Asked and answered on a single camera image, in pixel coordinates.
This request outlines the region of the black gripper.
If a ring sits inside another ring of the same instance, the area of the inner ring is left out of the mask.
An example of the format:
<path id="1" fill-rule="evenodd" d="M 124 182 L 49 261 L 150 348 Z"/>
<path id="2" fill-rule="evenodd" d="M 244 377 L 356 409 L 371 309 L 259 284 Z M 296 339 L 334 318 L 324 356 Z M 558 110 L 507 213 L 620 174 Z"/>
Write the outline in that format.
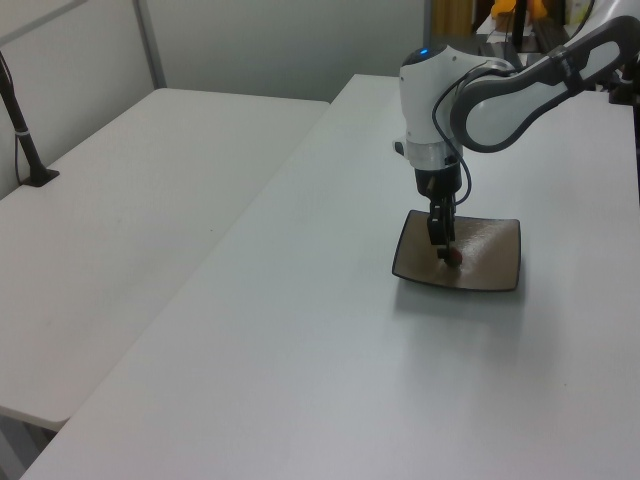
<path id="1" fill-rule="evenodd" d="M 450 259 L 450 246 L 455 241 L 455 194 L 460 190 L 460 167 L 441 170 L 414 170 L 417 191 L 430 201 L 427 220 L 431 244 L 439 259 Z"/>

